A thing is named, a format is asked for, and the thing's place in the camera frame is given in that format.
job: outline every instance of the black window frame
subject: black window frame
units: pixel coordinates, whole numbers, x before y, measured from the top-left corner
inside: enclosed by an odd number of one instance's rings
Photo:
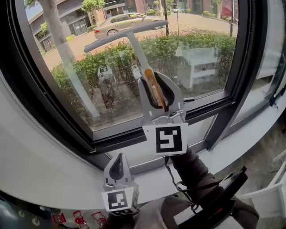
[[[224,91],[185,105],[189,125],[216,115],[206,138],[190,146],[195,152],[205,148],[212,150],[227,136],[262,60],[267,34],[267,0],[240,0],[239,9],[244,10],[239,10],[236,50]],[[141,118],[116,125],[112,134],[109,128],[92,132],[63,96],[42,59],[29,28],[23,1],[7,0],[1,11],[7,16],[4,19],[8,34],[5,49],[10,53],[0,68],[25,108],[45,129],[101,170],[110,160],[107,152],[146,141]],[[8,63],[16,63],[17,66],[9,69]],[[17,75],[23,78],[17,81]],[[163,164],[164,160],[157,158],[132,166],[131,172],[138,174]]]

